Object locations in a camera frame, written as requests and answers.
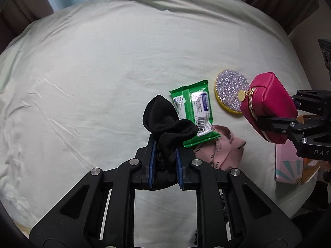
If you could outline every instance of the green wipes package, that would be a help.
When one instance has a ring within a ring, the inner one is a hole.
[[[199,128],[196,136],[183,142],[185,147],[191,147],[219,137],[219,134],[211,129],[212,114],[207,80],[177,88],[170,91],[170,94],[179,119],[189,119]]]

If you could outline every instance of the gold zipper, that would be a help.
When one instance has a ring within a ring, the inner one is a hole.
[[[253,93],[256,90],[256,87],[252,87],[251,89],[249,89],[247,92],[243,91],[245,93],[244,99],[246,99],[246,96],[248,96],[248,107],[249,107],[249,111],[251,112],[251,115],[253,116],[253,118],[257,121],[258,117],[254,111],[253,108]],[[269,136],[267,135],[267,133],[265,131],[261,131],[264,138],[268,141],[268,142],[272,142],[269,138]]]

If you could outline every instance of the zipper pull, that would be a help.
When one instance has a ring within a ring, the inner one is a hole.
[[[252,96],[253,93],[255,91],[255,87],[250,88],[248,91],[244,91],[244,90],[239,90],[238,91],[238,100],[239,101],[244,101],[246,99],[246,96]]]

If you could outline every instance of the bed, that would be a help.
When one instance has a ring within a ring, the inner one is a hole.
[[[0,200],[31,228],[90,169],[116,168],[146,145],[146,104],[217,74],[273,71],[310,89],[282,27],[239,0],[91,0],[35,21],[0,55]],[[275,146],[211,96],[214,124],[247,141],[239,168],[289,217],[311,194],[276,183]],[[135,246],[190,247],[195,192],[140,191]]]

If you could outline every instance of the pink fabric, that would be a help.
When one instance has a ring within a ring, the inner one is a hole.
[[[212,129],[220,134],[220,137],[199,144],[195,149],[198,159],[211,163],[215,169],[228,170],[237,168],[244,153],[246,142],[225,126],[214,125]]]
[[[292,98],[273,72],[257,75],[249,88],[253,87],[256,87],[256,90],[253,93],[252,105],[258,117],[297,118],[297,108]],[[256,126],[256,120],[249,110],[248,96],[241,103],[240,108],[248,122],[264,137],[261,130]],[[286,135],[273,132],[267,132],[266,134],[274,143],[284,144],[287,140]]]

